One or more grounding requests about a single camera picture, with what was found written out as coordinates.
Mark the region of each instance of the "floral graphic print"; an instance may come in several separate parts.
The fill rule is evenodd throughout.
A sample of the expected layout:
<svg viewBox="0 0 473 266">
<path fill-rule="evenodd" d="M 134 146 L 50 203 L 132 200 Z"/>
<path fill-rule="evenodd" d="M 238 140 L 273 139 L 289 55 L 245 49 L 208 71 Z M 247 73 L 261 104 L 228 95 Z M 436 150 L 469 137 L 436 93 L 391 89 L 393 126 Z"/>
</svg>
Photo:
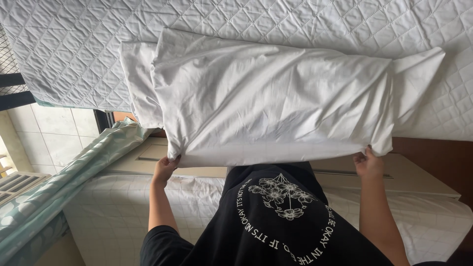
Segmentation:
<svg viewBox="0 0 473 266">
<path fill-rule="evenodd" d="M 289 182 L 282 174 L 279 174 L 276 178 L 261 178 L 259 186 L 250 186 L 248 190 L 255 194 L 261 194 L 264 206 L 275 209 L 274 211 L 280 217 L 289 221 L 304 214 L 303 209 L 307 208 L 304 203 L 311 203 L 316 200 L 309 193 L 302 191 L 296 184 Z M 300 204 L 301 207 L 293 208 L 294 204 Z M 289 209 L 282 210 L 287 205 L 289 205 Z"/>
</svg>

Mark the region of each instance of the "person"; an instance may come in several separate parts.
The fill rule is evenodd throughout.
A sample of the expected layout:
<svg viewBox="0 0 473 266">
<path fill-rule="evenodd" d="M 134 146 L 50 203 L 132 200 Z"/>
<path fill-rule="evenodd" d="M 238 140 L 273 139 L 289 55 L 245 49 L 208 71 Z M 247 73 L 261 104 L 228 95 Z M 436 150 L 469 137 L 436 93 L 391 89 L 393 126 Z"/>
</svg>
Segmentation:
<svg viewBox="0 0 473 266">
<path fill-rule="evenodd" d="M 308 162 L 257 164 L 228 172 L 219 208 L 195 245 L 179 236 L 164 191 L 179 160 L 156 164 L 142 266 L 410 265 L 387 203 L 383 161 L 370 146 L 353 156 L 359 231 L 328 206 Z"/>
</svg>

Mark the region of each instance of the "white bedsheet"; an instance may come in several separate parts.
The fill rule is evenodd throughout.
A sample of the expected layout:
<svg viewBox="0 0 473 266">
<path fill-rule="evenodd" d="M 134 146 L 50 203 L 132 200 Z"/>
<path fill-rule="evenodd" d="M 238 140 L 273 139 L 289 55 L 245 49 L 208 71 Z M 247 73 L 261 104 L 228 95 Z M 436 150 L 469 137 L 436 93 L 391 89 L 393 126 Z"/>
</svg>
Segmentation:
<svg viewBox="0 0 473 266">
<path fill-rule="evenodd" d="M 121 111 L 120 42 L 156 43 L 164 27 L 393 59 L 439 46 L 441 70 L 414 125 L 395 136 L 473 141 L 473 1 L 0 0 L 0 22 L 36 97 Z"/>
<path fill-rule="evenodd" d="M 445 55 L 391 61 L 173 29 L 151 49 L 123 43 L 121 64 L 135 116 L 166 130 L 181 167 L 327 159 L 368 144 L 385 155 Z"/>
<path fill-rule="evenodd" d="M 147 233 L 151 176 L 101 175 L 64 208 L 87 266 L 139 265 Z M 166 186 L 181 236 L 195 243 L 216 212 L 224 178 L 172 177 Z M 359 192 L 324 188 L 329 206 L 355 228 Z M 446 261 L 468 233 L 473 213 L 454 199 L 389 195 L 389 206 L 411 264 Z"/>
</svg>

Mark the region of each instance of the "grid-patterned sheet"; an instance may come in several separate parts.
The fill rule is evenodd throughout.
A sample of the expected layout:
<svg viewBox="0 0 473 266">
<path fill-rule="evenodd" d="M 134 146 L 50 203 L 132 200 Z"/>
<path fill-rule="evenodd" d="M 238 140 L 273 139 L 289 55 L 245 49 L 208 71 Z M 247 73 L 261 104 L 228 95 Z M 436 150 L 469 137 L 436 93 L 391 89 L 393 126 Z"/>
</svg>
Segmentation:
<svg viewBox="0 0 473 266">
<path fill-rule="evenodd" d="M 151 176 L 102 175 L 93 178 L 64 208 L 87 266 L 139 265 L 148 228 Z M 216 212 L 224 178 L 172 177 L 166 187 L 181 236 L 196 243 Z M 329 205 L 354 227 L 359 193 L 324 189 Z M 470 208 L 446 197 L 390 195 L 391 211 L 411 264 L 446 261 L 473 223 Z"/>
<path fill-rule="evenodd" d="M 118 111 L 130 110 L 120 42 L 156 43 L 164 27 L 387 58 L 440 46 L 415 125 L 396 135 L 473 141 L 470 0 L 0 0 L 0 23 L 38 99 Z"/>
</svg>

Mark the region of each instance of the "hand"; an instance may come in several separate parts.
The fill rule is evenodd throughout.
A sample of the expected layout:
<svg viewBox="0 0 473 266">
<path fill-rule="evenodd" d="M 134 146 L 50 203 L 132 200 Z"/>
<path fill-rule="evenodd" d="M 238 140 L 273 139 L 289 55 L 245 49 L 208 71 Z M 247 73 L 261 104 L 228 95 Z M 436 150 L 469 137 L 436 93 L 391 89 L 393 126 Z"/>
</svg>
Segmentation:
<svg viewBox="0 0 473 266">
<path fill-rule="evenodd" d="M 353 155 L 353 162 L 355 162 L 356 172 L 361 178 L 382 177 L 384 174 L 383 160 L 373 154 L 371 145 L 366 147 L 366 156 L 361 152 Z"/>
<path fill-rule="evenodd" d="M 171 178 L 174 170 L 177 169 L 177 164 L 181 160 L 181 155 L 170 162 L 167 156 L 161 158 L 154 168 L 154 175 L 151 181 L 152 184 L 160 186 L 162 188 L 166 187 L 167 181 Z"/>
</svg>

